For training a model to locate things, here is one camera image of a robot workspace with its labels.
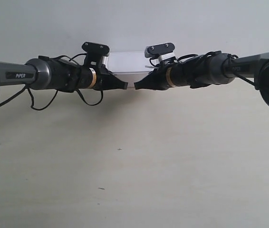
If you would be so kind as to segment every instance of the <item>robotic arm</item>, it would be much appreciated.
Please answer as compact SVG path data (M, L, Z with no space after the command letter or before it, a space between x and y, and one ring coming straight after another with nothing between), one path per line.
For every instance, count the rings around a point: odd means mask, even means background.
M82 49L85 53L73 58L39 56L24 65L0 62L0 86L25 85L0 106L28 90L33 108L34 98L31 89L77 92L85 103L79 89L101 91L102 97L105 90L127 89L128 83L118 79L114 72L106 68L110 52L108 46L85 42ZM135 89L167 90L179 86L201 88L228 84L238 77L260 90L262 98L269 106L269 52L238 58L236 55L215 51L205 55L191 54L177 58L174 49L172 43L146 48L145 57L149 58L154 70L136 82ZM81 55L86 56L83 65L75 61L75 58Z

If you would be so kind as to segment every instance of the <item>gold ring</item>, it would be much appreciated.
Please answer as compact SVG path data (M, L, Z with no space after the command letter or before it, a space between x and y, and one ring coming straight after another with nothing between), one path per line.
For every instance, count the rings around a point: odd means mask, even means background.
M172 68L170 67L166 71L166 81L171 87L176 87L176 85L172 82L172 79L171 79L171 70Z
M91 89L96 84L96 71L92 68L89 68L89 69L90 69L93 77L92 77L92 82L91 82L90 86L87 87L87 89Z

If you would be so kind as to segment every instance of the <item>white wall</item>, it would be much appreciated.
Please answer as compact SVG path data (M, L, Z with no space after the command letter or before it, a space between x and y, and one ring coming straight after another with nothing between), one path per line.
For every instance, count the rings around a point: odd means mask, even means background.
M258 54L269 1L0 0L0 61L73 55L84 41ZM42 106L53 91L34 94ZM0 108L0 228L269 227L269 108L250 85L110 91L96 107L60 93L43 112L29 102Z

